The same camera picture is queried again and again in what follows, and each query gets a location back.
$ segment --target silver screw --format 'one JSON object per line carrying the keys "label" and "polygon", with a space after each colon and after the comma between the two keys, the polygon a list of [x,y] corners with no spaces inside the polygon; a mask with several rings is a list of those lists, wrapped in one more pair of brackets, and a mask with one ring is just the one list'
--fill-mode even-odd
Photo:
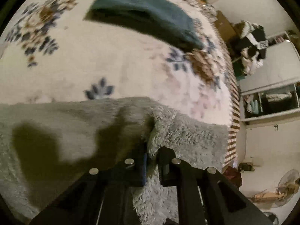
{"label": "silver screw", "polygon": [[173,158],[172,163],[173,164],[179,164],[179,163],[181,163],[181,160],[179,158]]}
{"label": "silver screw", "polygon": [[95,174],[97,174],[98,172],[99,172],[98,168],[95,168],[95,167],[94,167],[94,168],[91,168],[90,171],[89,171],[89,173],[92,174],[92,175],[95,175]]}
{"label": "silver screw", "polygon": [[132,158],[128,158],[125,160],[125,164],[132,165],[132,164],[134,164],[134,160]]}
{"label": "silver screw", "polygon": [[211,173],[211,174],[215,174],[215,173],[217,172],[217,170],[216,170],[214,167],[210,166],[210,167],[207,169],[207,172],[209,172],[209,173]]}

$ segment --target pile of clothes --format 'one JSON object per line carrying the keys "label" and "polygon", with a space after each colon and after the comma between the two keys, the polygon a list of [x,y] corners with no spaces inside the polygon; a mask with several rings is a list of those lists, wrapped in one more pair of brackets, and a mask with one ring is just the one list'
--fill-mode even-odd
{"label": "pile of clothes", "polygon": [[241,52],[244,74],[252,75],[256,69],[263,66],[269,42],[266,39],[264,28],[258,24],[242,21],[235,25],[239,31],[240,40],[235,49]]}

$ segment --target gray fluffy blanket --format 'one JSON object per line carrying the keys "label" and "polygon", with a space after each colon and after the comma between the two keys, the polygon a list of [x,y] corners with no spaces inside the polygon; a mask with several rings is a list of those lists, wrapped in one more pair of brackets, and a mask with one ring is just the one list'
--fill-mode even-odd
{"label": "gray fluffy blanket", "polygon": [[[222,168],[227,127],[205,124],[149,98],[0,105],[0,193],[13,214],[33,218],[92,167],[107,169],[141,139],[151,157],[161,146],[198,168]],[[175,188],[133,191],[142,224],[178,220]]]}

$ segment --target brown box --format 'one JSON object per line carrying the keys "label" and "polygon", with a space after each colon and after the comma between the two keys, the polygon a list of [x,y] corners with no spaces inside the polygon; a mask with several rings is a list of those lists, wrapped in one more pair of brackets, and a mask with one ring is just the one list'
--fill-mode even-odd
{"label": "brown box", "polygon": [[214,22],[214,25],[225,42],[230,42],[238,38],[237,33],[221,11],[217,12],[217,20]]}

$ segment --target fan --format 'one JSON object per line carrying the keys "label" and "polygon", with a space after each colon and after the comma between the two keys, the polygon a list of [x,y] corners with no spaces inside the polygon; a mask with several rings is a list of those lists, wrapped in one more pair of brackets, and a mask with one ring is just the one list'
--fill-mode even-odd
{"label": "fan", "polygon": [[285,205],[290,201],[299,189],[299,172],[296,169],[288,171],[280,180],[276,189],[277,194],[285,194],[283,198],[278,199],[275,203],[276,207]]}
{"label": "fan", "polygon": [[279,224],[279,220],[278,220],[278,217],[276,216],[276,214],[274,214],[272,212],[264,212],[264,214],[271,220],[273,225]]}

